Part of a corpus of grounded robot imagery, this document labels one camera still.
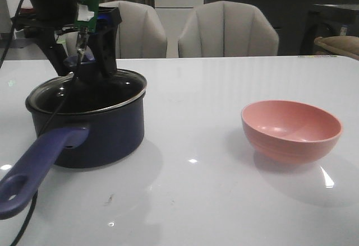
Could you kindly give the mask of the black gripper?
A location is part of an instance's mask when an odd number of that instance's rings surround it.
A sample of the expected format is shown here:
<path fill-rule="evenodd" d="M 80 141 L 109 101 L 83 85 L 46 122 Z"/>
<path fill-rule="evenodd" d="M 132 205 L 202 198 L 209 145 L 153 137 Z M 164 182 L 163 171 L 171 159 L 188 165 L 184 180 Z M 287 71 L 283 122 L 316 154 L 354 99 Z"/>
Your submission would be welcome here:
<path fill-rule="evenodd" d="M 67 54 L 63 45 L 57 43 L 54 30 L 68 25 L 74 26 L 77 1 L 30 0 L 33 12 L 21 14 L 20 10 L 17 10 L 11 18 L 12 26 L 16 30 L 25 27 L 48 28 L 36 29 L 34 42 L 59 76 L 66 76 L 70 71 L 64 64 Z M 88 47 L 94 57 L 94 62 L 90 63 L 91 78 L 109 78 L 117 72 L 116 36 L 117 26 L 121 21 L 118 9 L 99 5 L 95 33 L 90 33 L 88 40 Z"/>

